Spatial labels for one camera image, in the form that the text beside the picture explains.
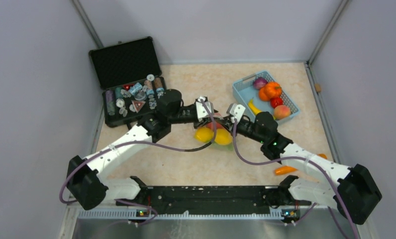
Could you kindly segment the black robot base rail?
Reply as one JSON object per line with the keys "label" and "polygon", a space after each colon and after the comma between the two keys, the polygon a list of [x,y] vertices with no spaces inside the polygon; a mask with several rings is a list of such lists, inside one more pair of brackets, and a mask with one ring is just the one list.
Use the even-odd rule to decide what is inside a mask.
{"label": "black robot base rail", "polygon": [[132,200],[159,215],[268,214],[281,206],[309,206],[278,186],[145,186]]}

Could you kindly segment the red toy apple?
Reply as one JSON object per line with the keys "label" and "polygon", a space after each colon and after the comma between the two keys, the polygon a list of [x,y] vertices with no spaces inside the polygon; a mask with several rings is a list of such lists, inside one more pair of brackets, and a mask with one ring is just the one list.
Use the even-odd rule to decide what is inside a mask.
{"label": "red toy apple", "polygon": [[220,123],[218,123],[218,122],[216,122],[215,124],[210,122],[210,123],[206,124],[205,127],[209,128],[210,130],[214,130],[214,128],[216,128],[216,129],[223,128],[223,126]]}

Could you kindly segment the clear dotted zip bag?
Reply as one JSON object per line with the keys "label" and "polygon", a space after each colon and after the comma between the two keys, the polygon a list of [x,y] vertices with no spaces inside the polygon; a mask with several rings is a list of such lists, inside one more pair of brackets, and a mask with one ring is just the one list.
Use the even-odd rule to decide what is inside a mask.
{"label": "clear dotted zip bag", "polygon": [[[216,130],[217,130],[217,129],[214,129],[214,130],[213,130],[213,131],[214,131],[213,140],[215,140]],[[215,149],[218,149],[218,150],[232,151],[232,150],[233,150],[233,143],[231,143],[230,145],[222,146],[222,145],[216,144],[216,143],[213,141],[213,143],[211,144],[211,147],[214,147]]]}

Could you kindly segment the small yellow toy lemon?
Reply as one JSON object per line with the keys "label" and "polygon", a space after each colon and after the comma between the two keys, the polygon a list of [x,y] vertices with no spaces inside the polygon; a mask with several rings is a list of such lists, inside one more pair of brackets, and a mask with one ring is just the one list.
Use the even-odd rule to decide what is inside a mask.
{"label": "small yellow toy lemon", "polygon": [[226,146],[232,143],[233,139],[229,131],[224,128],[218,128],[216,130],[216,136],[214,142],[218,145]]}

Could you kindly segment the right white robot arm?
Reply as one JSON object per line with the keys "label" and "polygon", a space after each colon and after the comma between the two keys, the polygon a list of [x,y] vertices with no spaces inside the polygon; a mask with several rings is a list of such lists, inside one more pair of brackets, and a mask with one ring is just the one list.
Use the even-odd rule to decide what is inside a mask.
{"label": "right white robot arm", "polygon": [[269,112],[258,113],[254,121],[245,119],[245,107],[232,103],[224,123],[233,137],[242,135],[261,144],[266,162],[282,163],[316,178],[317,182],[288,177],[279,199],[285,205],[297,200],[333,207],[357,225],[364,224],[382,199],[370,171],[361,164],[347,166],[324,159],[305,150],[278,132],[278,123]]}

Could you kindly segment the blue perforated plastic basket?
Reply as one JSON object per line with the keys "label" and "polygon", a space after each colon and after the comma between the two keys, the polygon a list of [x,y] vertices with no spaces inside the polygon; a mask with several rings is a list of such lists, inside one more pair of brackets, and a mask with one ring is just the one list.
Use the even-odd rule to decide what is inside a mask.
{"label": "blue perforated plastic basket", "polygon": [[[250,100],[253,100],[252,104],[256,109],[264,112],[269,112],[274,115],[274,108],[270,105],[269,102],[262,101],[258,96],[259,91],[253,87],[253,82],[259,78],[264,78],[268,82],[276,82],[272,75],[265,70],[241,78],[234,82],[232,85],[232,91],[235,100],[239,104],[242,104],[246,107],[245,114],[252,121],[255,119],[256,115],[248,106]],[[290,116],[281,120],[276,120],[278,124],[283,124],[299,115],[300,109],[284,90],[282,91],[280,98],[283,100],[284,105],[286,105],[291,110]]]}

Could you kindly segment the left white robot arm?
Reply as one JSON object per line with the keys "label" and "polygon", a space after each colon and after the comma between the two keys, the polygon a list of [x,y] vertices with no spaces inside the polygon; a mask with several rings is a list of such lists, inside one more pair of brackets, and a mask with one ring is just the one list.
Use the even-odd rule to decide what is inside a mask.
{"label": "left white robot arm", "polygon": [[111,188],[106,183],[108,175],[148,146],[174,150],[173,147],[158,143],[171,132],[173,124],[212,120],[213,113],[213,105],[207,97],[198,97],[193,104],[185,106],[181,92],[166,90],[157,99],[156,108],[118,140],[85,158],[77,155],[70,159],[67,178],[61,190],[68,189],[74,201],[84,210],[91,210],[103,201],[113,199],[128,199],[135,206],[144,204],[147,193],[137,182],[129,179]]}

